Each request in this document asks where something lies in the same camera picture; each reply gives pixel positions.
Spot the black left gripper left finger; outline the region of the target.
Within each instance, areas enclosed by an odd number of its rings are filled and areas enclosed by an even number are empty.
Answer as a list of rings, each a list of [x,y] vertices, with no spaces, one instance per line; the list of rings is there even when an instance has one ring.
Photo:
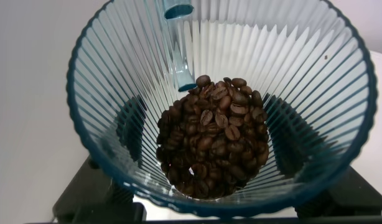
[[[115,118],[116,137],[139,168],[142,167],[142,127],[147,108],[140,96],[124,103]],[[59,223],[142,222],[143,204],[134,194],[105,175],[90,157],[82,164],[52,208]]]

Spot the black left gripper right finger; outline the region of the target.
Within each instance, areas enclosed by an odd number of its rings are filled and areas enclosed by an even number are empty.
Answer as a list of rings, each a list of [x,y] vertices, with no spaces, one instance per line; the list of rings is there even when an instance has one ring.
[[[309,182],[323,173],[336,155],[334,142],[313,129],[291,106],[274,95],[264,97],[277,167],[286,178]],[[380,216],[382,195],[348,167],[333,185],[295,208],[299,218]]]

